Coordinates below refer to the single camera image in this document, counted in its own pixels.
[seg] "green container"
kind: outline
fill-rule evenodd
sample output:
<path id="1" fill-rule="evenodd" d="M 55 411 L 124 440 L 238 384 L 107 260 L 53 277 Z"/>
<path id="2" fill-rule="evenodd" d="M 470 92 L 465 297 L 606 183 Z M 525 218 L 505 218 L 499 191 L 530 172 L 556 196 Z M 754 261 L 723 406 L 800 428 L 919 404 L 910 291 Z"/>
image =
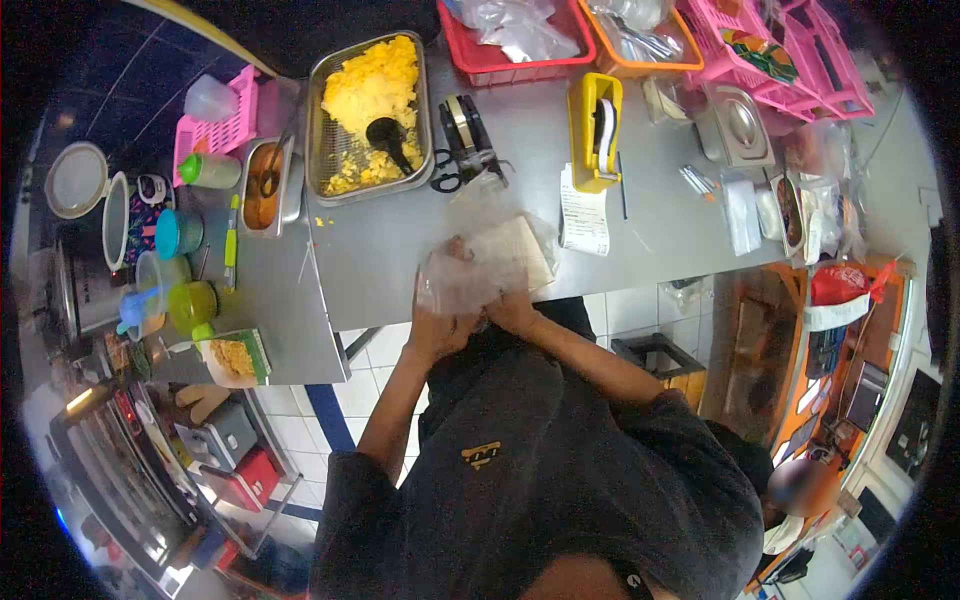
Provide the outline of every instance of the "green container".
<path id="1" fill-rule="evenodd" d="M 170 288 L 167 308 L 177 332 L 191 337 L 193 330 L 217 315 L 217 294 L 209 281 L 178 283 Z"/>

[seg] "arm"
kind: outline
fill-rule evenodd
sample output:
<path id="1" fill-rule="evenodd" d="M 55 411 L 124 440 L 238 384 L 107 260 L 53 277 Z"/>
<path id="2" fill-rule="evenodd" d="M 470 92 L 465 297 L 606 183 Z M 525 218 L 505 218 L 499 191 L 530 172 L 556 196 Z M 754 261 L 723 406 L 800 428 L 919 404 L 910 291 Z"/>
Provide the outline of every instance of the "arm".
<path id="1" fill-rule="evenodd" d="M 504 294 L 486 310 L 494 323 L 549 352 L 614 402 L 648 404 L 663 391 L 650 373 L 537 312 L 526 291 Z"/>
<path id="2" fill-rule="evenodd" d="M 403 347 L 357 445 L 357 451 L 374 459 L 393 483 L 400 476 L 414 407 L 432 366 L 432 361 L 409 344 Z"/>
<path id="3" fill-rule="evenodd" d="M 420 288 L 420 274 L 417 274 Z M 373 407 L 357 451 L 372 458 L 395 484 L 403 465 L 417 399 L 438 360 L 462 349 L 479 315 L 437 315 L 414 301 L 413 323 L 399 361 Z"/>

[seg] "metal pan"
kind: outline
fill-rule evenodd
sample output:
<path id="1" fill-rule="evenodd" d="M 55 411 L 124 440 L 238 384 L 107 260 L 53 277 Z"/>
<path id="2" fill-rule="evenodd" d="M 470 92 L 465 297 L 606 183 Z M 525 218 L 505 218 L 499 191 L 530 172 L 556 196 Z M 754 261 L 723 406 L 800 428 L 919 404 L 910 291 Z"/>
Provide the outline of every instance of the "metal pan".
<path id="1" fill-rule="evenodd" d="M 419 76 L 416 89 L 417 101 L 414 107 L 417 111 L 417 140 L 420 151 L 423 153 L 423 164 L 413 175 L 396 181 L 379 183 L 366 188 L 360 188 L 343 194 L 326 194 L 326 185 L 330 177 L 340 172 L 343 161 L 343 152 L 353 156 L 354 160 L 361 159 L 361 146 L 352 136 L 344 131 L 340 125 L 330 118 L 330 115 L 321 108 L 324 99 L 326 78 L 340 70 L 344 61 L 353 59 L 366 52 L 370 47 L 381 41 L 389 41 L 397 36 L 410 37 L 417 48 L 417 68 Z M 310 186 L 318 201 L 323 206 L 339 206 L 354 203 L 367 198 L 374 198 L 384 194 L 392 194 L 412 189 L 426 183 L 433 173 L 433 136 L 430 133 L 430 98 L 426 84 L 426 60 L 423 57 L 423 42 L 420 37 L 410 31 L 399 31 L 393 34 L 376 37 L 369 41 L 350 46 L 345 50 L 335 52 L 317 63 L 310 73 L 310 91 L 306 102 L 306 182 Z"/>

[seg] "scrambled egg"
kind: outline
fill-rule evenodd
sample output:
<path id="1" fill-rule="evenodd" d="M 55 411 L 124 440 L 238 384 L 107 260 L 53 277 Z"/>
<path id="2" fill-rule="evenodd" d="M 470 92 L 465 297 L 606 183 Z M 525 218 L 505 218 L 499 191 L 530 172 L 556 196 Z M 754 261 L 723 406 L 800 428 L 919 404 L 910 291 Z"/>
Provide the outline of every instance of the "scrambled egg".
<path id="1" fill-rule="evenodd" d="M 417 48 L 407 36 L 380 42 L 363 55 L 344 61 L 344 70 L 326 78 L 321 104 L 330 117 L 353 138 L 354 152 L 340 156 L 340 171 L 326 186 L 329 195 L 398 180 L 403 174 L 385 152 L 367 141 L 367 126 L 380 117 L 391 117 L 407 130 L 403 153 L 414 169 L 423 164 L 415 127 L 417 112 Z"/>

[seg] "cooler box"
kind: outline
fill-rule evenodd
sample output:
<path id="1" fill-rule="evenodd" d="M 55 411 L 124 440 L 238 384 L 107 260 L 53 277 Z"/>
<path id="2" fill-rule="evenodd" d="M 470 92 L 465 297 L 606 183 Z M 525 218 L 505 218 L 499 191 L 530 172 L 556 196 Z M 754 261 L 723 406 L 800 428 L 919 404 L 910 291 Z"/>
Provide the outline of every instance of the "cooler box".
<path id="1" fill-rule="evenodd" d="M 233 473 L 206 465 L 200 467 L 200 473 L 221 500 L 255 513 L 263 510 L 280 479 L 261 447 L 251 450 Z"/>

